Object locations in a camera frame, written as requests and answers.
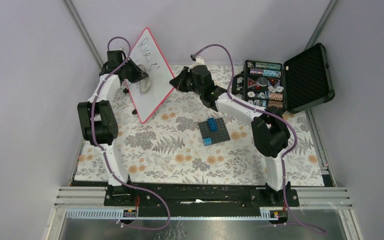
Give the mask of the red framed whiteboard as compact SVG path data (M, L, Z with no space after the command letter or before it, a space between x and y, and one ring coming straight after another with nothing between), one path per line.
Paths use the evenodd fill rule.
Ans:
M139 83L126 81L139 121L146 123L166 100L174 88L169 84L175 76L151 30L146 27L134 47L130 58L148 74L150 88L140 92Z

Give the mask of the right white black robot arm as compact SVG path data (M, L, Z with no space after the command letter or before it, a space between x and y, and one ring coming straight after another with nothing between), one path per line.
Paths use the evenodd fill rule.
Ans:
M252 107L234 98L227 89L215 84L206 65L185 66L169 83L180 92L197 94L205 107L251 126L254 146L263 155L268 170L263 198L272 206L288 208L287 194L291 186L284 156L291 133L281 114L273 107Z

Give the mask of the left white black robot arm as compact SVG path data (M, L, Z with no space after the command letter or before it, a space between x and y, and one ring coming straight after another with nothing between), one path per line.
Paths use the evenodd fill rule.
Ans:
M130 176L119 153L119 127L111 102L123 81L135 84L148 76L145 68L134 63L123 50L109 50L97 88L86 102L77 105L82 136L99 150L108 175L106 198L116 198L124 206L134 202L135 191L127 186Z

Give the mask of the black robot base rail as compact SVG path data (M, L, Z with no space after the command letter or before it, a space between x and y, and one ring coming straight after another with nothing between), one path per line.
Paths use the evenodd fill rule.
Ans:
M259 217L260 210L300 205L288 184L286 194L266 186L133 182L105 188L104 206L132 207L139 217Z

